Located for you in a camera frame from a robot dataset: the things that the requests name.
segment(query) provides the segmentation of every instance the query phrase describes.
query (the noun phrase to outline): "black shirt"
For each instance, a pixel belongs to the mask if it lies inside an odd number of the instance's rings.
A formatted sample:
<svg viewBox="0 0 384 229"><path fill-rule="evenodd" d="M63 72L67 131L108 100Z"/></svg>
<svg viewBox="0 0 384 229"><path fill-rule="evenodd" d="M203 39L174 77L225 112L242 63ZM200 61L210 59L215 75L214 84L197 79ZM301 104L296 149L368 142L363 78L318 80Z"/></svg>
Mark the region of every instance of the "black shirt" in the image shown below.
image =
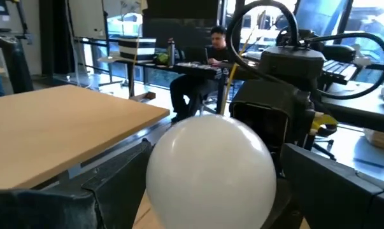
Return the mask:
<svg viewBox="0 0 384 229"><path fill-rule="evenodd" d="M229 52L227 51L227 48L217 50L217 49L213 48L212 46L207 47L207 57L209 59L214 58L218 61L223 61L223 60L230 61L231 60L229 58Z"/></svg>

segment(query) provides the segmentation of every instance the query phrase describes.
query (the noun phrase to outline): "white balloon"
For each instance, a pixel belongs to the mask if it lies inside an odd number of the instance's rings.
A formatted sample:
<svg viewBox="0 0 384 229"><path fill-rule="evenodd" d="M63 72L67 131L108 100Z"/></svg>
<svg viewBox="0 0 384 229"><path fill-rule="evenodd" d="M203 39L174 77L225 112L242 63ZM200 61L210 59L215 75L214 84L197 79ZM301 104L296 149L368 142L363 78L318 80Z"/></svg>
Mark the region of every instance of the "white balloon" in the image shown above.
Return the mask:
<svg viewBox="0 0 384 229"><path fill-rule="evenodd" d="M223 116L189 118L169 129L146 172L146 192L166 229L258 229L275 191L262 140Z"/></svg>

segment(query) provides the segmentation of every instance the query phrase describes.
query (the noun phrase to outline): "black and white striped object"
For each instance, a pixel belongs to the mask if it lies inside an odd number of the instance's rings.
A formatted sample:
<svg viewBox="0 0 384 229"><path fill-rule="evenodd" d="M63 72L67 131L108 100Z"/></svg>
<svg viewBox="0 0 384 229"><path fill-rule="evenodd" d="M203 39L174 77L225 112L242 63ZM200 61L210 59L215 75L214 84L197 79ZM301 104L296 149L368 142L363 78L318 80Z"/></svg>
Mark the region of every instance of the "black and white striped object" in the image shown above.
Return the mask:
<svg viewBox="0 0 384 229"><path fill-rule="evenodd" d="M127 61L133 61L136 54L137 63L152 62L155 56L155 38L139 38L138 50L137 38L119 38L120 56Z"/></svg>

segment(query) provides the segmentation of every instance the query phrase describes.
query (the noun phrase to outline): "bottle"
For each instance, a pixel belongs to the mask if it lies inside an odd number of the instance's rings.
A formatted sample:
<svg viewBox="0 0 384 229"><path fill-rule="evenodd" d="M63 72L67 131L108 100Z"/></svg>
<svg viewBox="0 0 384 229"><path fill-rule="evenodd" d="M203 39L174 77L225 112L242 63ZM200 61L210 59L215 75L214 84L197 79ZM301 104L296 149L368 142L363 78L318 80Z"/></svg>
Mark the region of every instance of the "bottle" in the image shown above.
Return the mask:
<svg viewBox="0 0 384 229"><path fill-rule="evenodd" d="M174 41L173 38L170 38L167 41L167 65L168 66L174 66Z"/></svg>

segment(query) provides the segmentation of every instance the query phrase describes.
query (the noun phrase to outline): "table leg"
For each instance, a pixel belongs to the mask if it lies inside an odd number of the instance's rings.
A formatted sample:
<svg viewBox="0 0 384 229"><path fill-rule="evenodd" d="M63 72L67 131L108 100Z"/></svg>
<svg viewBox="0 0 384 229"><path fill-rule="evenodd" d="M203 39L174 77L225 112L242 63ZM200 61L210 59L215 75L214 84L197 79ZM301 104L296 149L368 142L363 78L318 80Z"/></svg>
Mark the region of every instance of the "table leg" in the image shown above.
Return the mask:
<svg viewBox="0 0 384 229"><path fill-rule="evenodd" d="M134 97L135 96L135 91L134 91L134 66L132 64L127 64L127 75L128 75L129 97Z"/></svg>
<svg viewBox="0 0 384 229"><path fill-rule="evenodd" d="M224 83L226 78L227 78L227 74L222 73L222 76L218 81L217 108L216 108L216 114L218 115L222 113L223 99L227 99L227 98L224 98Z"/></svg>

